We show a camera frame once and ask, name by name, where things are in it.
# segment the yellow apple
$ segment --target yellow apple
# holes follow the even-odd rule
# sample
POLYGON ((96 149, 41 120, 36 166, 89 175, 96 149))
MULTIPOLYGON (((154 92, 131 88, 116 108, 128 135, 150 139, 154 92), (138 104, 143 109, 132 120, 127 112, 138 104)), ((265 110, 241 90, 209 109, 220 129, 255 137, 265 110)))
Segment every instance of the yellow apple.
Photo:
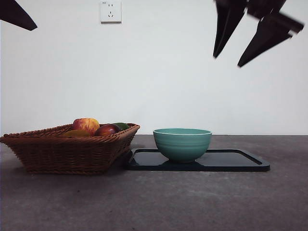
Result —
POLYGON ((81 118, 75 119, 73 122, 73 130, 85 130, 94 135, 95 131, 100 127, 100 124, 96 119, 93 118, 81 118))

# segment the black tray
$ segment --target black tray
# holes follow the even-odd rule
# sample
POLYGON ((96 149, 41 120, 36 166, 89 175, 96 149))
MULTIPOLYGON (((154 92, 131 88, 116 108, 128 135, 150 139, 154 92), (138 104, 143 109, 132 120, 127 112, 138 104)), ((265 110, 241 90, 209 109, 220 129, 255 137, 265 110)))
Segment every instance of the black tray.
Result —
POLYGON ((128 170, 265 172, 270 164, 243 150, 212 149, 191 163, 168 160, 157 149, 135 149, 126 163, 128 170))

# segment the bowl rim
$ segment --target bowl rim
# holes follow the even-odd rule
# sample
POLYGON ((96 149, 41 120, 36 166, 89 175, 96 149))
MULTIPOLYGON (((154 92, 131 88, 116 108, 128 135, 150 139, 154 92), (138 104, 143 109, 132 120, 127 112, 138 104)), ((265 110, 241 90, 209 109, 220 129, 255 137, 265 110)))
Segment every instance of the bowl rim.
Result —
POLYGON ((165 135, 177 135, 177 136, 200 136, 200 135, 210 135, 212 134, 211 131, 209 130, 204 130, 204 129, 199 129, 199 128, 158 128, 153 130, 153 133, 157 134, 165 134, 165 135), (166 132, 159 132, 158 130, 163 130, 163 129, 183 129, 183 130, 199 130, 199 131, 204 131, 205 133, 200 133, 200 134, 171 134, 171 133, 166 133, 166 132))

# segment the woven basket rim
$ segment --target woven basket rim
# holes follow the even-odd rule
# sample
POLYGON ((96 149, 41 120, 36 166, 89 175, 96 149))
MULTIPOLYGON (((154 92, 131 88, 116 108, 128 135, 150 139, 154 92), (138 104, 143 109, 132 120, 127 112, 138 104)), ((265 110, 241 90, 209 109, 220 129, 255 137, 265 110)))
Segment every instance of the woven basket rim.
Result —
POLYGON ((104 140, 116 140, 119 136, 122 136, 123 134, 130 132, 132 130, 135 129, 139 129, 140 126, 137 124, 133 124, 133 123, 127 123, 129 125, 129 128, 120 132, 117 132, 115 134, 111 134, 111 135, 107 135, 107 136, 89 136, 89 137, 62 137, 60 135, 58 136, 44 136, 44 135, 40 135, 40 136, 36 136, 35 133, 39 133, 39 132, 48 132, 51 130, 57 130, 57 129, 62 129, 65 127, 69 127, 72 126, 73 124, 65 124, 65 125, 60 125, 60 126, 56 126, 53 128, 45 128, 45 129, 40 129, 40 130, 33 130, 33 131, 26 131, 26 132, 20 132, 20 133, 10 133, 10 134, 4 134, 2 137, 0 137, 0 142, 3 142, 6 139, 40 139, 40 140, 50 140, 50 139, 57 139, 57 140, 62 140, 62 141, 72 141, 72 140, 100 140, 100 141, 104 141, 104 140))

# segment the dark blurry object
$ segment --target dark blurry object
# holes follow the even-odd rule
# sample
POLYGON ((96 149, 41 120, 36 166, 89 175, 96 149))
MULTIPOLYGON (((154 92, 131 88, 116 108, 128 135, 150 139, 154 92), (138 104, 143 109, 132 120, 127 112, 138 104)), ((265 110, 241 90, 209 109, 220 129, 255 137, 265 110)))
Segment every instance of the dark blurry object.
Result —
POLYGON ((247 13, 259 19, 257 32, 238 63, 242 67, 261 53, 300 32, 304 25, 280 13, 286 0, 216 0, 218 22, 213 56, 221 53, 238 23, 247 13))
POLYGON ((14 0, 0 0, 0 19, 27 30, 34 30, 37 25, 14 0))

